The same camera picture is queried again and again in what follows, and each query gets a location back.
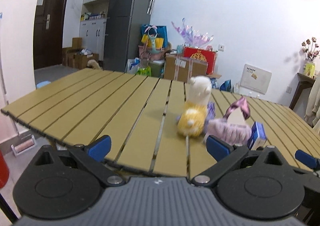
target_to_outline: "wooden slat table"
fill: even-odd
[[[216,163],[203,137],[191,138],[187,157],[185,138],[177,134],[189,85],[153,77],[84,69],[37,89],[3,108],[18,123],[62,145],[89,144],[102,135],[112,139],[107,159],[129,170],[193,177]],[[241,96],[212,90],[216,117]],[[251,117],[264,124],[268,145],[287,161],[297,149],[320,157],[319,136],[286,106],[247,97]]]

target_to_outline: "purple plush toy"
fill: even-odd
[[[209,135],[213,135],[229,145],[236,143],[241,143],[243,145],[247,144],[252,133],[249,125],[234,125],[227,123],[229,115],[239,107],[241,108],[245,119],[250,117],[250,108],[247,100],[245,97],[241,97],[239,100],[230,105],[223,118],[209,120],[206,135],[204,136],[204,144],[206,143]]]

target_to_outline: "blue stool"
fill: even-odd
[[[50,83],[51,83],[50,81],[40,82],[39,84],[36,85],[36,88],[39,89],[39,88],[44,87],[45,85],[50,84]]]

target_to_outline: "blue gripper pad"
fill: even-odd
[[[310,169],[316,169],[318,166],[317,159],[309,154],[303,152],[302,150],[298,149],[294,155],[294,157],[299,160],[302,164],[305,164]]]
[[[110,152],[110,150],[111,138],[109,135],[104,135],[98,138],[84,148],[84,151],[98,162],[103,161],[104,157]]]
[[[213,135],[208,136],[206,145],[208,153],[217,162],[228,156],[234,150],[232,146],[221,139],[215,138]]]

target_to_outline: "blue box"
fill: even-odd
[[[258,147],[263,147],[267,141],[267,136],[265,134],[263,124],[255,121],[252,126],[252,134],[248,140],[247,147],[250,150],[256,150]]]

